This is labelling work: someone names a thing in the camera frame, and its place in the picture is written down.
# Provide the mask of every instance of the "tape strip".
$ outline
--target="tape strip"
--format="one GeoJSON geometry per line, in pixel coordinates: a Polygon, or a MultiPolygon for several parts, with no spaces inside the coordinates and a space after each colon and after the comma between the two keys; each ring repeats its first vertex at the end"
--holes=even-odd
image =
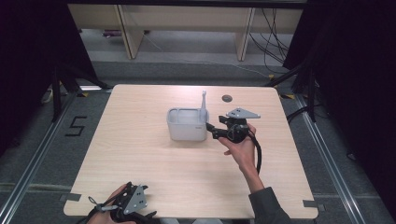
{"type": "Polygon", "coordinates": [[[316,207],[320,212],[326,211],[324,204],[317,204],[315,201],[303,200],[304,207],[316,207]]]}
{"type": "Polygon", "coordinates": [[[61,202],[66,202],[66,201],[78,202],[80,198],[81,198],[81,194],[67,193],[67,194],[61,195],[61,198],[59,199],[59,201],[61,201],[61,202]]]}

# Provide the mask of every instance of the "wooden table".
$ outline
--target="wooden table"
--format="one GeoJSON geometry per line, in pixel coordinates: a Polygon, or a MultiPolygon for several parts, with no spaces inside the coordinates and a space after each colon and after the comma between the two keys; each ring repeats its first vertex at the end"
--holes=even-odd
{"type": "Polygon", "coordinates": [[[102,203],[132,181],[148,186],[148,207],[141,214],[156,210],[156,217],[254,218],[242,173],[211,133],[203,142],[170,138],[167,111],[200,107],[203,90],[209,122],[217,128],[226,128],[218,115],[237,107],[262,116],[248,122],[257,128],[262,146],[264,186],[273,187],[291,218],[315,218],[318,210],[303,206],[303,200],[314,199],[276,90],[217,86],[116,86],[71,190],[82,196],[79,202],[67,201],[64,212],[86,216],[93,208],[88,196],[102,203]],[[223,102],[224,94],[233,100],[223,102]]]}

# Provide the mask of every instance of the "cable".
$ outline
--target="cable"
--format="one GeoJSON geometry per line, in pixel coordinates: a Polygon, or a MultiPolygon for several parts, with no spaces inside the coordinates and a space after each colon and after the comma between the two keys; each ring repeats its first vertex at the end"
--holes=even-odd
{"type": "Polygon", "coordinates": [[[260,169],[262,168],[262,147],[260,146],[259,142],[256,139],[256,136],[254,133],[249,130],[247,132],[247,136],[250,137],[251,141],[253,141],[254,146],[256,146],[257,149],[257,165],[256,165],[256,170],[257,174],[260,174],[260,169]]]}
{"type": "Polygon", "coordinates": [[[266,22],[267,22],[267,24],[268,24],[268,27],[270,28],[270,31],[271,31],[268,40],[265,39],[263,36],[262,36],[262,37],[263,37],[265,40],[267,40],[267,43],[268,43],[268,42],[270,42],[271,36],[273,35],[274,38],[275,38],[275,40],[276,40],[277,47],[278,47],[278,49],[279,49],[280,55],[281,55],[282,57],[286,57],[286,54],[285,54],[285,52],[284,52],[283,50],[284,50],[284,49],[289,49],[289,47],[287,47],[285,44],[283,44],[282,41],[280,41],[279,38],[277,37],[277,32],[276,32],[276,8],[273,8],[273,24],[272,24],[272,25],[270,24],[270,22],[269,22],[267,16],[265,15],[265,12],[264,12],[264,9],[263,9],[263,8],[262,8],[262,15],[264,16],[264,18],[265,18],[265,20],[266,20],[266,22]]]}
{"type": "MultiPolygon", "coordinates": [[[[261,36],[266,42],[269,42],[270,45],[279,48],[279,45],[276,45],[276,44],[270,42],[267,38],[265,38],[265,37],[262,35],[262,33],[260,33],[260,36],[261,36]]],[[[281,47],[281,48],[282,48],[283,50],[289,50],[289,48],[285,48],[285,47],[281,47]]]]}
{"type": "Polygon", "coordinates": [[[281,59],[279,59],[273,52],[270,52],[267,48],[265,48],[265,47],[263,47],[262,45],[260,45],[260,44],[256,41],[256,39],[253,38],[253,36],[252,36],[251,34],[249,34],[249,35],[250,35],[250,38],[253,40],[253,43],[254,43],[261,51],[264,52],[264,66],[265,66],[270,72],[272,72],[272,73],[285,74],[285,73],[281,73],[281,72],[274,71],[274,70],[272,70],[271,68],[268,67],[268,65],[267,65],[267,60],[266,60],[266,58],[265,58],[265,55],[267,55],[267,54],[269,54],[272,58],[274,58],[275,60],[277,60],[277,61],[280,62],[280,63],[283,63],[283,61],[282,61],[281,59]]]}
{"type": "Polygon", "coordinates": [[[294,111],[293,113],[289,114],[286,116],[288,123],[291,123],[291,121],[297,117],[298,115],[300,115],[301,113],[305,112],[308,109],[308,106],[304,106],[296,111],[294,111]]]}

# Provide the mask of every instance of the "sleeve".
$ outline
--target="sleeve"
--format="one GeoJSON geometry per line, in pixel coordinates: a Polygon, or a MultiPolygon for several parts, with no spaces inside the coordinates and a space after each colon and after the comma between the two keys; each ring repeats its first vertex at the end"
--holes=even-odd
{"type": "Polygon", "coordinates": [[[280,207],[272,188],[259,190],[248,197],[253,207],[255,224],[290,223],[289,215],[280,207]]]}

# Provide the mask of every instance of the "metal frame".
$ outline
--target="metal frame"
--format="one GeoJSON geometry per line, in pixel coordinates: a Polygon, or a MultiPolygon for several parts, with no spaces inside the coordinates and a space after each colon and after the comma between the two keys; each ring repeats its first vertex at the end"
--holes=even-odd
{"type": "Polygon", "coordinates": [[[13,218],[15,212],[18,209],[18,206],[23,199],[23,196],[26,193],[26,190],[28,190],[30,183],[32,182],[35,174],[38,171],[38,168],[40,167],[42,161],[47,155],[47,152],[49,151],[50,145],[64,120],[64,115],[67,113],[68,108],[76,99],[76,96],[76,92],[69,92],[69,95],[66,97],[64,102],[64,110],[60,114],[59,118],[52,122],[49,126],[49,129],[47,130],[46,135],[38,146],[35,155],[30,160],[20,180],[15,185],[11,194],[8,196],[6,202],[2,205],[0,212],[0,221],[2,224],[8,224],[13,218]]]}
{"type": "MultiPolygon", "coordinates": [[[[303,108],[306,106],[304,97],[301,94],[296,94],[296,101],[299,108],[303,108]]],[[[311,118],[309,118],[308,113],[304,112],[303,116],[305,124],[308,127],[309,132],[312,134],[315,144],[317,145],[318,152],[323,159],[330,178],[334,183],[335,189],[337,190],[338,195],[340,196],[341,201],[344,204],[350,220],[353,224],[366,223],[358,203],[352,195],[352,192],[350,191],[347,182],[343,178],[340,170],[338,169],[338,166],[335,164],[335,161],[332,158],[332,153],[330,152],[323,137],[320,134],[317,124],[313,122],[311,118]]]]}

